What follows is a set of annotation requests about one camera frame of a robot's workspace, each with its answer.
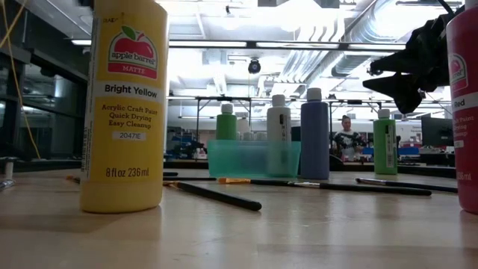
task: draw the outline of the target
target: red paint bottle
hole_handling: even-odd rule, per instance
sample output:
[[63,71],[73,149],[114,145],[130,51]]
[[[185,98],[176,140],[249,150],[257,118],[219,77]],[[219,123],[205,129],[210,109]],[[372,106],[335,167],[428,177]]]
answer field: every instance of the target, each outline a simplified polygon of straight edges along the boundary
[[448,69],[453,106],[456,178],[462,208],[478,214],[478,6],[447,26]]

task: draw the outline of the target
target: yellow paint bottle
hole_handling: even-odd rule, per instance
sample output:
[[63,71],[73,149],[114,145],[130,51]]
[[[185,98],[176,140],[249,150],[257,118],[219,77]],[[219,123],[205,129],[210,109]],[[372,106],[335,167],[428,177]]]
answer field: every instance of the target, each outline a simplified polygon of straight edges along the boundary
[[81,209],[159,204],[167,90],[166,11],[153,0],[95,1]]

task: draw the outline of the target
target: person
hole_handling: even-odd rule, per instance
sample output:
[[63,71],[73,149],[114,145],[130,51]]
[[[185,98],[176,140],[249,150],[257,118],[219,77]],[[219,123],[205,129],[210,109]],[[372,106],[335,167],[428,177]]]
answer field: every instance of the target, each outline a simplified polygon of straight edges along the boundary
[[340,147],[342,156],[347,156],[349,161],[353,161],[356,152],[360,152],[361,148],[365,145],[365,142],[361,139],[361,135],[358,132],[352,131],[352,122],[348,116],[342,117],[342,129],[334,136],[334,141],[337,147]]

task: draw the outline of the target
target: ceiling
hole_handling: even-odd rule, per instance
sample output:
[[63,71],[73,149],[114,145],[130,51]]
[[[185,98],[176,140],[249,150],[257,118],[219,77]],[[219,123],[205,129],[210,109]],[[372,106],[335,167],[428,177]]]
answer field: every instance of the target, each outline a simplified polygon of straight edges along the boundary
[[[404,6],[397,0],[341,0],[338,9],[321,8],[314,0],[286,0],[281,4],[269,0],[157,2],[170,15],[171,40],[403,43],[412,30],[445,13],[441,7],[419,5],[418,1],[418,5]],[[265,7],[264,3],[275,4]],[[364,16],[354,22],[371,4]],[[27,8],[72,40],[90,39],[91,11],[88,7],[79,7],[76,0],[35,0],[29,1]],[[340,99],[389,99],[361,85],[363,80],[370,78],[366,72],[368,64],[385,55],[383,52],[171,49],[168,60],[170,93],[174,96],[251,97],[283,93],[300,98],[304,97],[306,87],[320,87],[324,96],[331,93]],[[261,64],[260,73],[255,75],[247,71],[253,58]],[[450,100],[450,91],[437,89],[432,97]],[[218,105],[212,106],[216,109],[212,114],[217,114]],[[256,105],[264,106],[264,103],[255,102],[253,106]],[[196,104],[181,104],[181,109],[190,109],[195,114]],[[346,108],[337,109],[340,114],[345,111]]]

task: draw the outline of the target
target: workbench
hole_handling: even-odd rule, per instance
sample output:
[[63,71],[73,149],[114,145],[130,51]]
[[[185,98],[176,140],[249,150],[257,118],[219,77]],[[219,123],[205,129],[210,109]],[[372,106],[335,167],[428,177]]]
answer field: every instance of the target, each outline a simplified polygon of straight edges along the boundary
[[[176,170],[208,176],[207,170]],[[88,214],[78,170],[17,173],[0,192],[0,268],[477,268],[478,216],[456,194],[431,197],[194,182],[262,203],[260,212],[164,189],[160,206]],[[456,186],[456,180],[334,172]]]

